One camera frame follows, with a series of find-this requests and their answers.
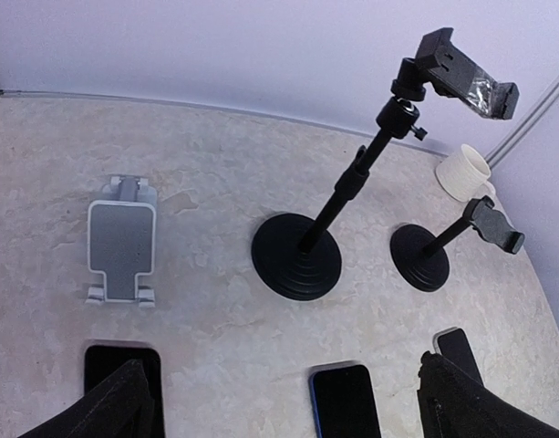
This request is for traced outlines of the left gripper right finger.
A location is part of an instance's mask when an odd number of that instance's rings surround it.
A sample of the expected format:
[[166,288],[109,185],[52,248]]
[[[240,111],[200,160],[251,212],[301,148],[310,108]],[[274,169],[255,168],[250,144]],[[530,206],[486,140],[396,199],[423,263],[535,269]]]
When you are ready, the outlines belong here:
[[419,412],[425,437],[559,437],[559,430],[503,401],[450,360],[424,352]]

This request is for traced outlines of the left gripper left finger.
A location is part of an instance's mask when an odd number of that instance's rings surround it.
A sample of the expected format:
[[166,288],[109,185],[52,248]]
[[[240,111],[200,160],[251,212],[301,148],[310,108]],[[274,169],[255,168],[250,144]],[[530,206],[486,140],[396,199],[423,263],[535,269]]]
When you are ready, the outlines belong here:
[[151,437],[154,400],[142,362],[128,360],[72,406],[25,437]]

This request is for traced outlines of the black phone red case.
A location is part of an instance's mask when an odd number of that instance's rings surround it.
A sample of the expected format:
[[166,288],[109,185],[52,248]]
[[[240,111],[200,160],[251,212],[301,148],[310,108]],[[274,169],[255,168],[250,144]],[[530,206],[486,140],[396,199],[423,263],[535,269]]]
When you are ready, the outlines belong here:
[[84,395],[115,437],[164,437],[159,353],[150,347],[92,345],[84,356]]

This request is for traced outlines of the blue phone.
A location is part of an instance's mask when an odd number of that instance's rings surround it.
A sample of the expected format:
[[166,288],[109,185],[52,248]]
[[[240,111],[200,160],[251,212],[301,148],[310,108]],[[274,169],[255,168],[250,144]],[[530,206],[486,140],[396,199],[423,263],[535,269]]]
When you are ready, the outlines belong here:
[[317,437],[381,437],[372,381],[365,365],[316,369],[308,382]]

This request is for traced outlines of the silver folding phone stand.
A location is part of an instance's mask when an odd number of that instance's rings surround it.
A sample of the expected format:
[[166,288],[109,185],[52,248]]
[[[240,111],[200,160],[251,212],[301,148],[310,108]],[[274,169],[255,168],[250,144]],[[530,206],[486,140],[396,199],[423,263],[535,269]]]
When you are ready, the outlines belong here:
[[149,180],[113,175],[88,206],[88,270],[102,282],[88,288],[86,302],[155,306],[155,292],[140,279],[155,269],[157,190]]

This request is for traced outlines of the black tall phone stand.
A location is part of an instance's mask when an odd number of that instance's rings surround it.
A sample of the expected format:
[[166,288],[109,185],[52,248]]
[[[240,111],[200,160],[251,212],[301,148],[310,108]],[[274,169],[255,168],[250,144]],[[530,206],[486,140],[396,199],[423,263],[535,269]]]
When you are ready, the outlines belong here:
[[[438,95],[459,99],[485,119],[512,118],[520,95],[517,85],[494,79],[451,43],[452,33],[450,27],[428,33],[416,55],[402,59],[390,87],[392,96],[376,118],[377,135],[357,150],[317,218],[278,214],[259,226],[251,244],[252,261],[259,277],[275,293],[311,301],[336,285],[342,256],[328,228],[363,188],[371,166],[391,140],[401,140],[409,132],[419,140],[425,138],[427,132],[415,124],[419,118],[416,105],[425,99],[427,83]],[[440,235],[416,224],[398,228],[389,242],[395,267],[416,289],[437,291],[450,273],[444,247],[468,228],[508,254],[515,255],[523,247],[523,233],[495,209],[489,196],[484,196],[468,201],[462,216]]]

